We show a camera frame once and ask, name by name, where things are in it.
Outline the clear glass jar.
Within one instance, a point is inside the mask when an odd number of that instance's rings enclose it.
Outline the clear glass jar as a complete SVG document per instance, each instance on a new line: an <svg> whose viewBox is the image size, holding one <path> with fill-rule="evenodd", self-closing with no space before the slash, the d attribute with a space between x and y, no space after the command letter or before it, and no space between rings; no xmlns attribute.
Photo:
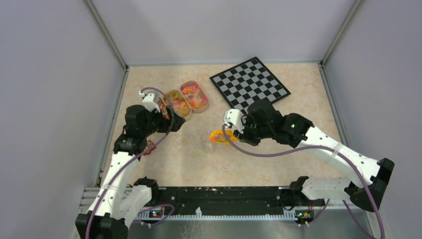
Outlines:
<svg viewBox="0 0 422 239"><path fill-rule="evenodd" d="M204 131L201 134L202 150L206 154L211 154L216 149L216 144L211 140L212 133L213 131Z"/></svg>

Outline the yellow plastic scoop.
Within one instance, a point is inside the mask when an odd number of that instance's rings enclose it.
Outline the yellow plastic scoop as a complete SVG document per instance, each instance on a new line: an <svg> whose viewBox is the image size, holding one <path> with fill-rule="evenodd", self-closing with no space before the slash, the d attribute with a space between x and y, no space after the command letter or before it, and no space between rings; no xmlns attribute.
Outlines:
<svg viewBox="0 0 422 239"><path fill-rule="evenodd" d="M229 139L232 142L237 141L238 139L233 135L233 131L232 130L226 130L225 131L226 134L228 135ZM219 143L219 144L225 144L225 145L229 145L228 140L226 139L226 137L224 136L223 131L220 130L215 130L211 133L210 135L210 141L214 142L214 143Z"/></svg>

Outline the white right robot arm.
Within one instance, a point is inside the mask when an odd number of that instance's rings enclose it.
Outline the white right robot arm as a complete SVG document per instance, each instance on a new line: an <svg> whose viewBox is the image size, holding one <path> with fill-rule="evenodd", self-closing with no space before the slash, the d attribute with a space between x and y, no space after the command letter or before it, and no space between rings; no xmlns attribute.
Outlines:
<svg viewBox="0 0 422 239"><path fill-rule="evenodd" d="M299 177L290 184L296 204L349 199L368 212L380 208L395 167L392 160L362 155L331 138L302 115L282 115L268 100L254 102L246 114L229 109L223 121L228 128L235 127L233 135L240 142L257 146L263 139L272 139L292 147L290 153L303 150L343 173L343 177L330 179Z"/></svg>

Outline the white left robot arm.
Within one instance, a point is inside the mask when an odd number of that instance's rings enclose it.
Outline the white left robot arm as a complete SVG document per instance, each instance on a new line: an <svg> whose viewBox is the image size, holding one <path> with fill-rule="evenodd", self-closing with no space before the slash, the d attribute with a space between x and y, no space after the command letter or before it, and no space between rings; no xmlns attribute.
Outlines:
<svg viewBox="0 0 422 239"><path fill-rule="evenodd" d="M127 108L125 125L114 143L111 163L100 190L86 213L78 214L75 226L82 239L125 239L141 209L159 201L158 190L151 186L134 185L125 190L132 171L142 155L150 151L147 139L158 132L167 136L177 132L185 119L170 107L167 117L157 109L149 111L142 105Z"/></svg>

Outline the pink tray with candies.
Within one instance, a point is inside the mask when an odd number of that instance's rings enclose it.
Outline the pink tray with candies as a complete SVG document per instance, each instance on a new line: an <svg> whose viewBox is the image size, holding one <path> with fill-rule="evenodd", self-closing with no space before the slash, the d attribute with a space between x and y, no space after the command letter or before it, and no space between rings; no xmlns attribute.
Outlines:
<svg viewBox="0 0 422 239"><path fill-rule="evenodd" d="M187 81L180 86L180 91L193 113L199 114L209 107L209 98L196 81Z"/></svg>

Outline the cream tray with gummies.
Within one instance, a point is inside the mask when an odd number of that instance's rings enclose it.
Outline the cream tray with gummies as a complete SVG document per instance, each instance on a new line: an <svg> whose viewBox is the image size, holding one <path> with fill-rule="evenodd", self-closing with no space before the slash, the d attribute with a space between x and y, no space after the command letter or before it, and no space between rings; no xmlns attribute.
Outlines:
<svg viewBox="0 0 422 239"><path fill-rule="evenodd" d="M164 98L165 104L167 106L172 105L178 116L183 117L185 120L189 120L192 117L192 109L181 91L177 89L170 90L166 95L170 99L170 103Z"/></svg>

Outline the yellow tray with lollipops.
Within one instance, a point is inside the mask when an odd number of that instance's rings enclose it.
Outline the yellow tray with lollipops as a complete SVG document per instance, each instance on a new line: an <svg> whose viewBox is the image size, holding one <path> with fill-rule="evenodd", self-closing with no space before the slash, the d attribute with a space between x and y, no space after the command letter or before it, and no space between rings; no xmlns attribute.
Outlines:
<svg viewBox="0 0 422 239"><path fill-rule="evenodd" d="M168 112L168 110L166 108L166 104L164 103L164 101L163 101L163 99L161 97L159 97L159 99L158 99L158 107L159 107L159 110L160 110L162 116L165 119L170 120L171 119L171 115L169 114L169 112Z"/></svg>

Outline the red owl toy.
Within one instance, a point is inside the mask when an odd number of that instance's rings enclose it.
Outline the red owl toy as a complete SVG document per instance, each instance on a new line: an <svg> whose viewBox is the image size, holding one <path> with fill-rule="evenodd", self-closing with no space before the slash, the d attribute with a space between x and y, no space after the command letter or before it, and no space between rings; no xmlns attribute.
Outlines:
<svg viewBox="0 0 422 239"><path fill-rule="evenodd" d="M152 140L147 140L147 145L146 145L146 152L143 154L143 156L147 156L150 155L152 153L153 150L155 150L155 144Z"/></svg>

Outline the black white chessboard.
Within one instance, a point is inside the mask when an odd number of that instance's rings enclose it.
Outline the black white chessboard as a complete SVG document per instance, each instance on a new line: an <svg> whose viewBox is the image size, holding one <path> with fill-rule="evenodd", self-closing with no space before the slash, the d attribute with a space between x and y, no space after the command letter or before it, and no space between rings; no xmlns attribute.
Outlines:
<svg viewBox="0 0 422 239"><path fill-rule="evenodd" d="M258 57L217 73L210 81L231 109L244 114L257 100L267 99L273 104L291 94Z"/></svg>

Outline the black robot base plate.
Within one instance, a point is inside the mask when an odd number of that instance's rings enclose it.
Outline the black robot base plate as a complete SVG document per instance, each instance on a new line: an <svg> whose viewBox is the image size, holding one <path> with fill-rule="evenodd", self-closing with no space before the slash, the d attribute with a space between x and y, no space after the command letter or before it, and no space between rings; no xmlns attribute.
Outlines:
<svg viewBox="0 0 422 239"><path fill-rule="evenodd" d="M281 215L300 207L324 206L324 199L310 201L288 187L159 187L152 191L147 207L171 204L173 215L205 216Z"/></svg>

